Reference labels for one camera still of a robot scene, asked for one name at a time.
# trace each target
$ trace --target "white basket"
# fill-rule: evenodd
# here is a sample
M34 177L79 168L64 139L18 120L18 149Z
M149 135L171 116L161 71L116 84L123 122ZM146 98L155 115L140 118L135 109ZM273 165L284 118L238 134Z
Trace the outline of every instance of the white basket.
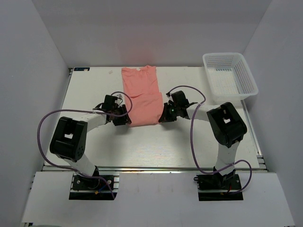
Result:
M203 63L214 101L239 101L258 93L242 54L207 53Z

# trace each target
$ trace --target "gray wall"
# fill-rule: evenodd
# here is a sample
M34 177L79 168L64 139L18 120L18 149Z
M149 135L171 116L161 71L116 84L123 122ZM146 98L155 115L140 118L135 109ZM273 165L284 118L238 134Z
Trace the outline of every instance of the gray wall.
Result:
M303 226L303 1L273 0L244 52L259 88L247 101L266 164Z
M31 0L2 0L0 28L0 225L18 227L32 177L43 164L37 125L61 106L68 68Z
M33 0L68 66L200 66L240 52L271 0Z

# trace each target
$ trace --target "pink cloth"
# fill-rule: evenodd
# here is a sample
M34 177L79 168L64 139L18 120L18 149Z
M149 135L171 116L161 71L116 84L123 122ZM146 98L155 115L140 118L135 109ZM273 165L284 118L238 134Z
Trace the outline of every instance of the pink cloth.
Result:
M133 109L128 114L131 127L158 124L163 112L162 93L159 92L156 67L145 66L137 69L122 68L124 92L133 102ZM130 101L125 98L127 110Z

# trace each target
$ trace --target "perforated basket bottom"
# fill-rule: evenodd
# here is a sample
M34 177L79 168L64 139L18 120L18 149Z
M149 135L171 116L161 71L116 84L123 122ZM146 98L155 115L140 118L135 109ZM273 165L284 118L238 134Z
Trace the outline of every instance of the perforated basket bottom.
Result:
M208 69L208 72L216 95L240 94L233 68Z

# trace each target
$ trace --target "cable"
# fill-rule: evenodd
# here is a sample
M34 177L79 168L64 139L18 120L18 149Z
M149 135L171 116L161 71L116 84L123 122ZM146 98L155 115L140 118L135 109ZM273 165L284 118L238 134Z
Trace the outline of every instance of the cable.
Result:
M121 93L121 94L124 94L130 101L131 103L131 107L130 109L122 114L122 115L116 115L116 114L110 114L110 113L105 113L105 112L93 112L93 111L87 111L87 110L72 110L72 109L62 109L62 110L54 110L54 111L51 111L49 112L48 114L46 114L40 121L40 123L38 124L38 129L37 129L37 143L38 143L38 148L39 148L39 151L40 151L40 154L41 156L43 157L43 159L50 165L54 166L54 167L57 167L57 168L61 168L61 169L68 169L68 170L72 170L72 171L75 171L77 174L79 174L80 176L83 176L83 177L86 177L86 178L90 178L90 179L99 179L99 180L102 180L103 182L105 182L105 184L108 186L113 198L115 199L115 195L113 193L113 190L111 189L110 185L107 183L107 180L105 180L103 177L101 176L89 176L89 175L86 175L86 174L83 174L83 173L80 173L77 169L75 168L72 168L72 167L68 167L68 166L59 166L59 165L56 165L55 163L52 163L50 160L48 160L48 158L46 157L46 155L44 154L43 152L43 149L42 149L42 146L41 146L41 140L40 140L40 131L41 131L41 126L42 126L42 123L44 122L44 120L54 114L54 113L58 113L58 112L77 112L77 113L87 113L87 114L105 114L105 115L108 115L108 116L113 116L113 117L123 117L125 115L127 115L133 108L133 102L130 98L130 96L128 96L126 93L122 92L122 91L116 91L114 92L113 94L116 94L116 93Z
M203 98L204 98L204 100L203 100L202 102L200 102L200 104L198 104L197 107L195 108L195 111L194 111L193 116L192 116L192 119L191 119L191 124L190 124L190 148L191 148L191 152L192 152L193 159L194 159L194 162L195 162L196 167L197 167L198 170L199 170L201 173L203 173L203 174L206 174L206 175L213 175L213 174L219 173L220 171L223 171L223 170L225 170L225 169L227 169L227 168L229 168L229 167L231 167L231 166L234 166L234 165L236 165L236 164L238 164L238 163L240 163L240 162L245 162L245 163L250 167L250 177L249 177L249 179L248 179L246 185L244 185L244 187L242 187L240 190L238 190L238 191L236 191L236 192L229 192L229 194L237 194L237 193L243 191L243 190L248 186L248 184L250 183L250 180L251 180L251 177L252 177L252 167L251 167L251 165L250 165L250 163L249 163L248 161L241 159L241 160L236 161L235 163L231 163L231 164L229 164L229 165L227 165L227 166L225 166L225 167L223 167L223 168L221 168L221 169L218 169L218 170L216 170L216 171L213 171L213 172L205 172L205 171L203 171L203 170L200 168L200 166L199 166L199 164L198 164L198 162L197 162L197 159L196 159L195 149L194 149L194 142L193 142L194 119L195 119L196 113L197 113L198 109L200 108L200 106L202 106L202 104L205 103L206 97L205 97L205 95L204 95L201 91L199 91L197 88L192 87L192 86L188 86L188 85L176 86L176 87L174 87L173 89L171 89L171 90L169 91L169 93L170 93L172 90L174 90L174 89L176 89L176 88L178 88L178 87L188 87L188 88L194 89L194 90L196 90L197 92L199 92L199 93L203 96Z

